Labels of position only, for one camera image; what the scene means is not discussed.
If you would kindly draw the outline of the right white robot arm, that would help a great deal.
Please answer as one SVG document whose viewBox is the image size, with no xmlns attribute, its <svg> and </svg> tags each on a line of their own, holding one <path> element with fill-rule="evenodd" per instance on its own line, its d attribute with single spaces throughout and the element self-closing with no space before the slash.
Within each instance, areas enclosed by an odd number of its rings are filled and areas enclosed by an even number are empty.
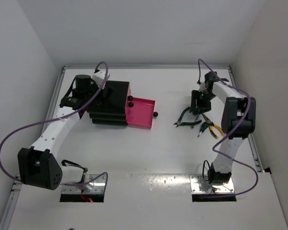
<svg viewBox="0 0 288 230">
<path fill-rule="evenodd" d="M 211 163 L 209 184 L 225 184 L 232 175 L 232 164 L 243 141 L 255 130 L 256 100 L 226 84 L 217 73 L 210 71 L 199 82 L 200 88 L 192 91 L 190 113 L 205 115 L 211 110 L 211 101 L 218 98 L 224 104 L 221 129 L 225 134 L 219 143 L 217 157 Z"/>
</svg>

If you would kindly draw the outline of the yellow needle-nose pliers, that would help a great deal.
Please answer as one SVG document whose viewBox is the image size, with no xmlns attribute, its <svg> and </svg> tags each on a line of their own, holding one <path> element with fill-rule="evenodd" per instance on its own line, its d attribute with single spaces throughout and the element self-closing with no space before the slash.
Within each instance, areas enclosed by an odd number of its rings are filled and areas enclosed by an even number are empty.
<svg viewBox="0 0 288 230">
<path fill-rule="evenodd" d="M 214 122 L 212 122 L 205 114 L 202 114 L 202 117 L 204 118 L 204 123 L 202 125 L 203 130 L 202 132 L 204 132 L 207 128 L 209 129 L 210 134 L 215 138 L 218 139 L 219 136 L 214 132 L 213 128 L 215 128 L 216 130 L 219 131 L 221 136 L 224 136 L 224 132 L 221 129 L 221 127 L 219 127 L 218 125 L 216 125 Z"/>
</svg>

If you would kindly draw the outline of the pink top drawer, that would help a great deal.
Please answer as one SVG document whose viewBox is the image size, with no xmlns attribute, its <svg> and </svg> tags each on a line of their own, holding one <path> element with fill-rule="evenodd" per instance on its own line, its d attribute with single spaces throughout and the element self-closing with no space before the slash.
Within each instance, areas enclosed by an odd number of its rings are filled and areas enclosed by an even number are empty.
<svg viewBox="0 0 288 230">
<path fill-rule="evenodd" d="M 129 83 L 127 87 L 127 101 L 131 102 L 132 100 L 133 100 L 133 96 L 131 93 L 131 84 Z"/>
</svg>

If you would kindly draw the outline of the green screwdriver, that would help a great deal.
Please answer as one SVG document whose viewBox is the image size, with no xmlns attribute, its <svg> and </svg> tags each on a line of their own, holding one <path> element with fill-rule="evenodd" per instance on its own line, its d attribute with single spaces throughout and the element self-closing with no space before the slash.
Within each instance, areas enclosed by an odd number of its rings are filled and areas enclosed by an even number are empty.
<svg viewBox="0 0 288 230">
<path fill-rule="evenodd" d="M 200 131 L 197 137 L 199 137 L 208 127 L 209 127 L 209 124 L 207 122 L 203 122 L 201 124 Z"/>
</svg>

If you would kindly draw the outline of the black drawer cabinet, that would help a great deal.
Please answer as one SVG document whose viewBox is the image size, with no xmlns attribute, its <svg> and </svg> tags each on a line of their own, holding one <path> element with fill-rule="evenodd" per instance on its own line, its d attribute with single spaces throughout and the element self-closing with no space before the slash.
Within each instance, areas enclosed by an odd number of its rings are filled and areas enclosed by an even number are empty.
<svg viewBox="0 0 288 230">
<path fill-rule="evenodd" d="M 97 106 L 97 97 L 90 103 L 87 112 L 93 124 L 126 126 L 125 106 L 128 81 L 108 80 L 105 87 L 113 87 L 113 93 L 107 107 Z"/>
</svg>

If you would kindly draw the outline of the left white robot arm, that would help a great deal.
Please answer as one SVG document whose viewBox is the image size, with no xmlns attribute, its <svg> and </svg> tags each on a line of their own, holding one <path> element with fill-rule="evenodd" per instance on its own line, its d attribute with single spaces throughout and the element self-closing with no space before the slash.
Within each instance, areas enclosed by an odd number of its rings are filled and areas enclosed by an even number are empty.
<svg viewBox="0 0 288 230">
<path fill-rule="evenodd" d="M 23 184 L 55 190 L 61 184 L 84 186 L 88 183 L 87 168 L 70 161 L 59 164 L 57 157 L 68 133 L 88 109 L 88 102 L 102 93 L 108 79 L 109 74 L 101 70 L 92 76 L 74 77 L 48 127 L 29 148 L 22 148 L 18 153 Z"/>
</svg>

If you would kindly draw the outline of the pink bottom drawer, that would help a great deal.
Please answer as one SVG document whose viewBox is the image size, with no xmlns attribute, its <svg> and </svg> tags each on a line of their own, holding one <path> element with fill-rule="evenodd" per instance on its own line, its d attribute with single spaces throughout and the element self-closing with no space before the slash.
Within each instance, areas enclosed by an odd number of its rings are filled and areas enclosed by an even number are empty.
<svg viewBox="0 0 288 230">
<path fill-rule="evenodd" d="M 127 125 L 143 128 L 152 128 L 155 113 L 155 100 L 133 97 L 134 107 L 129 107 L 126 101 L 125 114 Z"/>
</svg>

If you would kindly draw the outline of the pink drawer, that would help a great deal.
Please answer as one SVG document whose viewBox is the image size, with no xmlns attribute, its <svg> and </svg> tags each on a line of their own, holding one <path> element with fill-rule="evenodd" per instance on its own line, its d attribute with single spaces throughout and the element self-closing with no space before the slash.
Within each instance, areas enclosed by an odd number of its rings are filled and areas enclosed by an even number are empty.
<svg viewBox="0 0 288 230">
<path fill-rule="evenodd" d="M 155 113 L 155 100 L 133 97 L 134 107 L 129 107 L 126 101 L 125 114 L 127 125 L 143 128 L 152 128 Z"/>
<path fill-rule="evenodd" d="M 133 100 L 133 96 L 131 93 L 131 84 L 129 83 L 127 87 L 127 101 L 131 102 L 132 100 Z"/>
</svg>

